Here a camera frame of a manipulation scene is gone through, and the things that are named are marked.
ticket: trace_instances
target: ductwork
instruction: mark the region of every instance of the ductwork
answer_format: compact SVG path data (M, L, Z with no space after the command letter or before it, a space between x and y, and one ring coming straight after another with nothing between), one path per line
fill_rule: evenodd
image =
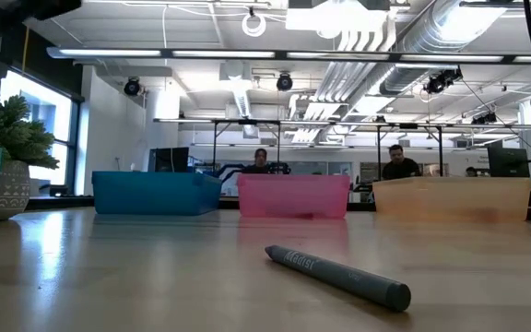
M455 53L479 37L505 12L504 8L476 8L460 6L461 0L438 0L423 15L411 31L395 46L403 53ZM355 108L370 115L380 111L397 96L431 71L428 69L397 68L395 65L376 65L360 86L353 101ZM383 95L371 102L366 95Z

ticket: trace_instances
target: man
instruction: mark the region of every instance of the man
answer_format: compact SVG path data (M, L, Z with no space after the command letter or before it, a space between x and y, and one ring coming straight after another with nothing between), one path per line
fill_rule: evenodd
M241 170L245 174L268 174L267 167L267 151L264 148L259 148L255 151L255 164L247 166Z
M466 169L466 177L477 177L477 169L474 167L468 167Z
M388 149L391 162L383 169L384 180L403 179L411 176L421 176L418 164L412 159L405 158L403 147L393 145Z

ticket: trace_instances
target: crayon label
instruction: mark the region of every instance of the crayon label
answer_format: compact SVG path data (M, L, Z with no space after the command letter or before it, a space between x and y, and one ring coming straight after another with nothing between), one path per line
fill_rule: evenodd
M318 261L316 259L312 259L305 255L301 255L299 252L296 252L296 251L287 252L284 255L284 260L292 263L293 265L304 267L308 270L313 270L314 263Z

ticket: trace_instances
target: ceiling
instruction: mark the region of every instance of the ceiling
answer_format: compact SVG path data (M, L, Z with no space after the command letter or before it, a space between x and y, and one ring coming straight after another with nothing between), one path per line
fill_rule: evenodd
M9 0L0 0L4 6ZM397 34L415 17L430 0L410 0L411 8L397 17ZM284 15L288 1L273 0L267 14ZM265 33L258 38L249 37L242 31L243 16L221 16L244 14L244 8L221 8L214 11L216 24L206 7L187 7L201 15L191 14L177 8L165 10L165 36L168 48L230 48L230 49L280 49L280 50L335 50L338 38L326 40L315 32L286 30L285 24L272 19L267 20ZM471 42L465 52L473 53L531 53L527 37L525 19L521 11L508 11L507 18L499 18L479 38ZM64 47L120 47L120 48L162 48L164 46L162 30L163 7L125 6L116 3L90 3L55 18L37 21L32 19L27 24L40 35ZM224 109L226 103L233 102L232 93L218 89L218 69L220 61L190 60L120 60L107 61L106 65L141 66L167 65L180 78L184 88L189 91L188 99L182 103L187 112L195 109ZM277 92L277 76L282 71L290 72L295 90L316 89L323 77L328 63L321 62L251 62L253 76L259 77L259 84L249 91L249 99L254 103L278 103L288 105L291 93ZM513 93L509 90L531 91L531 66L499 65L464 65L462 71L465 81L485 101L497 101L500 117L512 121L516 117L516 101L529 95ZM126 77L115 77L118 84ZM146 83L150 88L160 88L161 77L149 78ZM508 91L502 92L503 85ZM451 120L461 113L477 109L482 105L469 88L456 84L438 98L427 99L419 96L419 87L413 88L412 98L398 98L390 106L390 116L419 118L427 113L434 118Z

